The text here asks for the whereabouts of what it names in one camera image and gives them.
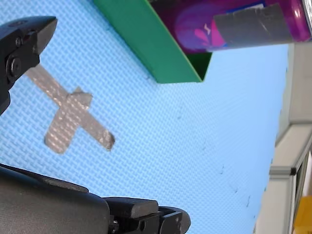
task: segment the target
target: purple can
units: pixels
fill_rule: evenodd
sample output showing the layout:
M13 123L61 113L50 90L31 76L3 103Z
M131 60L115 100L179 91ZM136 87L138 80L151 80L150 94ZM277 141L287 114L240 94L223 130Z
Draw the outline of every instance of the purple can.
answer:
M185 53L311 39L311 0L149 1Z

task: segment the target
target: duct tape cross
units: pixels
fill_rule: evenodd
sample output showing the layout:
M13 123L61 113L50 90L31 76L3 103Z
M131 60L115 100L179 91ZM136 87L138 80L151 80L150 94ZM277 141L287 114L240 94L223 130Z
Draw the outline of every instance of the duct tape cross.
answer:
M40 64L29 69L26 75L59 106L44 138L51 150L63 154L79 126L107 150L113 147L114 136L88 112L91 94L84 93L79 87L72 94L67 93Z

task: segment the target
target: silver duct tape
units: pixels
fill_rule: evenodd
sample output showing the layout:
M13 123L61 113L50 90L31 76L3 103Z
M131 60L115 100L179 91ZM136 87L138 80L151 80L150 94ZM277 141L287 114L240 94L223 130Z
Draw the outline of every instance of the silver duct tape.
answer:
M231 48L291 43L280 5L248 8L233 13L214 16L217 28Z
M91 94L84 93L80 88L72 94L67 93L40 64L29 69L26 75L59 106L44 138L50 149L58 154L64 153L79 126L106 149L113 147L114 136L88 112Z

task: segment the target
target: green cardboard box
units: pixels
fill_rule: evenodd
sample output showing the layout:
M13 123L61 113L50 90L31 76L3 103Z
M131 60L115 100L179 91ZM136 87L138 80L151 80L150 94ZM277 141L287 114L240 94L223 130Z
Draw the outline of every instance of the green cardboard box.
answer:
M185 54L147 0L94 0L158 83L202 82L212 53Z

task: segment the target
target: gray tape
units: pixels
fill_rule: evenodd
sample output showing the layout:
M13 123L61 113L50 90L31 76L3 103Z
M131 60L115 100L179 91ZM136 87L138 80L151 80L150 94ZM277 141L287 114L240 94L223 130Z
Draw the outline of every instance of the gray tape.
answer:
M44 138L50 149L58 154L64 153L79 126L103 147L112 148L114 136L88 112L91 94L84 93L80 88L72 94L67 93L40 64L29 69L26 75L59 106Z
M214 20L229 47L293 42L278 3L214 16Z

